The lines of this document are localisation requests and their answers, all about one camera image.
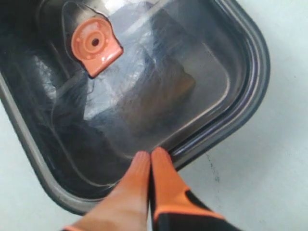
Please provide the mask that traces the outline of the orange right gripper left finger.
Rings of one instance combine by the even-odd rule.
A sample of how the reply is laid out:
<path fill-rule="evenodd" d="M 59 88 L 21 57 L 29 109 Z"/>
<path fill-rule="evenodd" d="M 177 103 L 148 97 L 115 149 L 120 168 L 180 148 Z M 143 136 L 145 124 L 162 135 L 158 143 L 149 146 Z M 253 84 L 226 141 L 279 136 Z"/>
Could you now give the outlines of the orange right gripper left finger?
<path fill-rule="evenodd" d="M 115 188 L 91 211 L 64 231 L 145 231 L 151 159 L 137 152 Z"/>

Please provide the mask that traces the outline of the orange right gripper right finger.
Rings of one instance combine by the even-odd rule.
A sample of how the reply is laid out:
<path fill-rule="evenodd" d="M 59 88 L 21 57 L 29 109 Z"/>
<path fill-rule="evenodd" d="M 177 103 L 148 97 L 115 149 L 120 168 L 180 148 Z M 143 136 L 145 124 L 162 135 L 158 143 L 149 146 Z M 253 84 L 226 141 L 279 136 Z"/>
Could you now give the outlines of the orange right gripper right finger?
<path fill-rule="evenodd" d="M 169 153 L 151 153 L 154 183 L 153 228 L 155 231 L 223 231 L 225 218 L 206 207 L 183 181 Z"/>

